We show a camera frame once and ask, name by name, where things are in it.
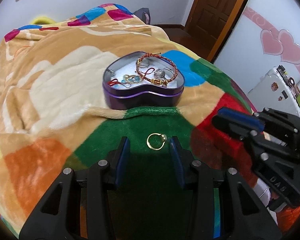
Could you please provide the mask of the white wardrobe sliding door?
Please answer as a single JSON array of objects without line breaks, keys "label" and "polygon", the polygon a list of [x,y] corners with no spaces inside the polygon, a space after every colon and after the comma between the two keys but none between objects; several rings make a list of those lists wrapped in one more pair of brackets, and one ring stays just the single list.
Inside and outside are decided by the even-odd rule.
[{"label": "white wardrobe sliding door", "polygon": [[214,64],[248,94],[282,65],[300,89],[300,7],[295,0],[248,0]]}]

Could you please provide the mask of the colourful patchwork fleece blanket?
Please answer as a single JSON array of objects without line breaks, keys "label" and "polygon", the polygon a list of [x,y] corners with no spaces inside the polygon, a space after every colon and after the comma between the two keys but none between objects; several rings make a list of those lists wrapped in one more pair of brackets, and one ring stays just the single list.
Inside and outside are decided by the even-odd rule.
[{"label": "colourful patchwork fleece blanket", "polygon": [[[176,106],[107,106],[104,71],[136,51],[175,63],[185,78]],[[127,137],[122,181],[108,191],[115,239],[193,239],[189,195],[177,182],[169,153],[176,136],[210,168],[235,168],[269,211],[281,239],[300,235],[300,206],[289,206],[252,171],[244,139],[213,126],[222,107],[261,112],[222,70],[121,5],[103,4],[64,22],[10,31],[0,43],[2,229],[19,239],[65,168],[90,168]]]}]

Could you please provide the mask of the brown wooden door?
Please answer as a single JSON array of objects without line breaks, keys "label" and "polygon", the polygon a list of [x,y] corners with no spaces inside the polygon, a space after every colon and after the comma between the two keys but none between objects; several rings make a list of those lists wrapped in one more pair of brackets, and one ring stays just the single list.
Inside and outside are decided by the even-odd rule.
[{"label": "brown wooden door", "polygon": [[187,31],[208,50],[213,62],[229,38],[248,0],[194,0],[185,25]]}]

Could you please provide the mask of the purple heart-shaped tin box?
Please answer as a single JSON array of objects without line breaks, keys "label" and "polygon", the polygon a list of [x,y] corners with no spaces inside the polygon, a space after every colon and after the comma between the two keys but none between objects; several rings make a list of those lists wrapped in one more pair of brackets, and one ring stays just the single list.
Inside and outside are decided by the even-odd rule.
[{"label": "purple heart-shaped tin box", "polygon": [[185,78],[170,59],[160,54],[136,51],[106,68],[102,86],[107,106],[111,109],[172,107],[180,100]]}]

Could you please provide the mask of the grey backpack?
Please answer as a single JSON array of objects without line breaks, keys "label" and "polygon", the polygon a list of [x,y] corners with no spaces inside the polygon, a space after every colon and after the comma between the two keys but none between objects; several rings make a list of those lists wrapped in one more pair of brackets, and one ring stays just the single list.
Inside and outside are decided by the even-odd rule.
[{"label": "grey backpack", "polygon": [[148,8],[140,8],[134,12],[134,15],[137,16],[143,23],[150,24],[150,10]]}]

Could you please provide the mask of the yellow foam tube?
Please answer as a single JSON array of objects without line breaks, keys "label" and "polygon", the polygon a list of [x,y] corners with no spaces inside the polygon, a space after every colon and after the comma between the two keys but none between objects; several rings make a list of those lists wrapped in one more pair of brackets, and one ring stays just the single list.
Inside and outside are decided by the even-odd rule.
[{"label": "yellow foam tube", "polygon": [[34,18],[31,21],[31,24],[33,25],[49,25],[49,24],[55,24],[56,21],[54,21],[53,19],[47,17],[47,16],[39,16],[37,18]]}]

